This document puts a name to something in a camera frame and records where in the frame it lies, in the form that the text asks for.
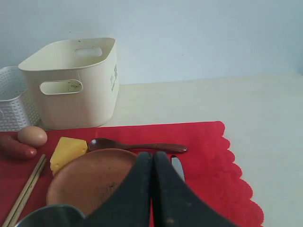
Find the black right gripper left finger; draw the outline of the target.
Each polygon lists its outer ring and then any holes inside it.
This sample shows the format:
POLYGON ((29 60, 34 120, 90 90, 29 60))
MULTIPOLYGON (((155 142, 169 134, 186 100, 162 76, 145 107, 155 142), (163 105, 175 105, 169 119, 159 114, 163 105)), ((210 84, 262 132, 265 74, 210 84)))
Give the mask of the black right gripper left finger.
POLYGON ((141 152, 126 178, 115 192, 81 227, 148 227, 150 223, 150 182, 152 155, 141 152))

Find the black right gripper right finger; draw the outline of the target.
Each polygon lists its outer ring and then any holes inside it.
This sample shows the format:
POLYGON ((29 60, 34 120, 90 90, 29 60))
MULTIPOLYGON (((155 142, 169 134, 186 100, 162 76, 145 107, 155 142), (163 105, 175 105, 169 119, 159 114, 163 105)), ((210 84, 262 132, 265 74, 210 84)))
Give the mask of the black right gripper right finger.
POLYGON ((234 227, 178 175, 166 153, 153 154, 151 198, 155 227, 234 227))

